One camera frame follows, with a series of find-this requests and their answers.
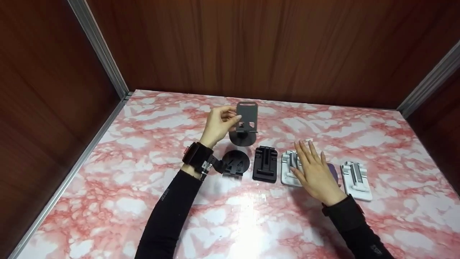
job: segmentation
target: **hand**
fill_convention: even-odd
[[[346,194],[339,188],[331,171],[329,171],[324,152],[321,152],[320,158],[311,141],[308,141],[309,149],[300,141],[295,142],[294,145],[304,172],[302,173],[294,167],[291,167],[291,171],[299,179],[305,190],[326,206],[332,206],[345,199]]]
[[[200,143],[213,148],[240,119],[241,115],[236,115],[236,108],[233,106],[213,108],[207,116]]]

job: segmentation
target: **suction cup base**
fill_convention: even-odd
[[[248,147],[256,142],[255,132],[229,132],[230,141],[239,147]]]
[[[249,157],[239,150],[231,150],[225,153],[222,161],[228,164],[224,174],[242,176],[249,169]]]

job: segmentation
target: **black phone stand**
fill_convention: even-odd
[[[278,152],[273,147],[256,148],[254,157],[253,180],[276,182],[276,158]]]
[[[230,141],[239,147],[248,147],[256,142],[257,133],[257,103],[239,102],[236,114],[241,120],[235,126],[235,131],[229,132]]]

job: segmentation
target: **wooden wall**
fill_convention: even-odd
[[[460,194],[460,69],[409,116],[408,122]]]
[[[67,1],[0,2],[0,258],[119,101]]]
[[[88,0],[130,90],[397,108],[457,0]]]

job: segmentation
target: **left hand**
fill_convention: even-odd
[[[211,109],[207,116],[206,126],[200,143],[208,148],[213,148],[240,119],[241,115],[236,115],[236,108],[233,106],[222,106]]]

